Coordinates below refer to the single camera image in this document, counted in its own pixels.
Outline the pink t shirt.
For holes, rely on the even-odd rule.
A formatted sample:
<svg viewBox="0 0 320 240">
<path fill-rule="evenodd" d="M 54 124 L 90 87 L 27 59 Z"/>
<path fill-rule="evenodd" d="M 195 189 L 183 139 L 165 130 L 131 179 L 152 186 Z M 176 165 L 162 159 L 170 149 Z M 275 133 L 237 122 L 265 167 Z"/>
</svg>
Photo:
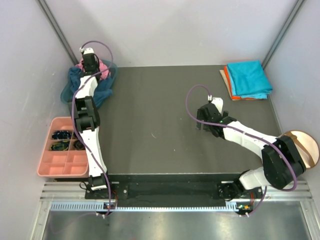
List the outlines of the pink t shirt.
<svg viewBox="0 0 320 240">
<path fill-rule="evenodd" d="M 82 71 L 84 71 L 82 62 L 76 64 L 75 67 L 80 68 Z M 99 70 L 102 71 L 99 77 L 100 81 L 105 80 L 110 75 L 108 66 L 101 59 L 99 60 Z"/>
</svg>

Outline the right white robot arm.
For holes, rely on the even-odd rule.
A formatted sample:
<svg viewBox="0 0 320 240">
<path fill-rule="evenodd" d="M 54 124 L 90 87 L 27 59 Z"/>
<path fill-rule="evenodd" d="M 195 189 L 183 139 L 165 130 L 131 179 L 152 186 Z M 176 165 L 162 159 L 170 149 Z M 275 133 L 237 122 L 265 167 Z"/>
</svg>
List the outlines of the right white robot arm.
<svg viewBox="0 0 320 240">
<path fill-rule="evenodd" d="M 262 161 L 262 167 L 247 170 L 233 182 L 233 192 L 245 198 L 254 188 L 272 186 L 282 190 L 306 171 L 297 137 L 284 134 L 279 137 L 266 135 L 246 127 L 227 111 L 219 112 L 213 103 L 197 110 L 196 127 L 211 132 L 215 137 L 236 143 L 253 152 Z"/>
</svg>

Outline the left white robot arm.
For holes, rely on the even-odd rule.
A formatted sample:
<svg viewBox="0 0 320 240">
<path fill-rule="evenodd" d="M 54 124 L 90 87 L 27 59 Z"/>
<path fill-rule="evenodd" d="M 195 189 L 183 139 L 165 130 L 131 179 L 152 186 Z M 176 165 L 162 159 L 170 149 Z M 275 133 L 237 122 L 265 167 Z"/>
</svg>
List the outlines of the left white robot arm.
<svg viewBox="0 0 320 240">
<path fill-rule="evenodd" d="M 99 142 L 100 116 L 94 102 L 94 93 L 98 87 L 102 71 L 100 60 L 92 48 L 81 49 L 82 72 L 80 85 L 74 92 L 70 104 L 70 113 L 74 133 L 85 147 L 88 161 L 88 185 L 91 192 L 97 192 L 102 198 L 109 198 L 114 187 L 108 181 L 108 169 L 103 161 Z"/>
</svg>

